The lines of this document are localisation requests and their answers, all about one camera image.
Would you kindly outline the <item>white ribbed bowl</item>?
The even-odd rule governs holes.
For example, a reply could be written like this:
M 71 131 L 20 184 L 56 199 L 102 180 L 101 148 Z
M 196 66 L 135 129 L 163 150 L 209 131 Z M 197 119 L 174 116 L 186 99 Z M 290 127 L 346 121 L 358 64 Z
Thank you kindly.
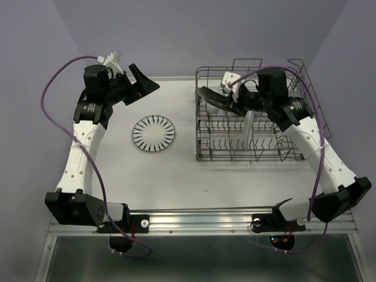
M 217 107 L 215 107 L 215 106 L 213 106 L 212 104 L 206 102 L 205 110 L 206 110 L 206 112 L 207 112 L 209 115 L 211 115 L 211 116 L 214 115 L 214 116 L 215 116 L 215 115 L 218 114 L 218 112 L 219 112 L 220 109 L 217 108 Z

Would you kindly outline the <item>white plate blue stripes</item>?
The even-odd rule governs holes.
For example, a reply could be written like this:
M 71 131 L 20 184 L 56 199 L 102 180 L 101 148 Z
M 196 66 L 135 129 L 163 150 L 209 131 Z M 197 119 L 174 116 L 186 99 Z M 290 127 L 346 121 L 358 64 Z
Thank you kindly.
M 133 144 L 148 153 L 167 149 L 176 137 L 175 126 L 162 115 L 149 115 L 139 120 L 132 129 Z

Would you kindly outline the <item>white plate red strawberries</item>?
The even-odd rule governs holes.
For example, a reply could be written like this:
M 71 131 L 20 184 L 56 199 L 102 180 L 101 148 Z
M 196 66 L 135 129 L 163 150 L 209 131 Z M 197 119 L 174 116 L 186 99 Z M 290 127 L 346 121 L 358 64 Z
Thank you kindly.
M 248 111 L 244 119 L 244 130 L 243 130 L 243 146 L 247 152 L 250 150 L 249 144 L 253 137 L 253 121 L 254 121 L 254 112 Z

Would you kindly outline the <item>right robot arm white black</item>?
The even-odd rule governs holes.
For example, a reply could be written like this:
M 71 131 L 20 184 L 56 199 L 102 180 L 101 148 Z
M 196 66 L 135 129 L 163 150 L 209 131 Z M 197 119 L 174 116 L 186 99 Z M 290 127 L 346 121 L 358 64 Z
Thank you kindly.
M 303 154 L 315 172 L 311 196 L 286 199 L 253 221 L 254 231 L 284 230 L 315 216 L 329 223 L 356 206 L 371 188 L 357 176 L 325 138 L 324 122 L 306 80 L 286 66 L 264 66 L 243 76 L 226 72 L 222 93 L 202 86 L 196 91 L 207 104 L 239 117 L 264 113 Z

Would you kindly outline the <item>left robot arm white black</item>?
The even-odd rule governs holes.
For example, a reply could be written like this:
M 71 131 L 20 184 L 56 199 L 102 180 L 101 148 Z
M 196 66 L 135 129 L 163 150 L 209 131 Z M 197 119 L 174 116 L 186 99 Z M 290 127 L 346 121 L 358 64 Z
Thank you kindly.
M 84 70 L 85 88 L 73 114 L 73 129 L 68 161 L 54 192 L 45 196 L 45 204 L 58 223 L 63 225 L 100 226 L 106 221 L 106 200 L 92 194 L 92 176 L 99 145 L 108 128 L 117 103 L 130 105 L 160 88 L 133 63 L 125 72 L 113 63 L 90 65 Z

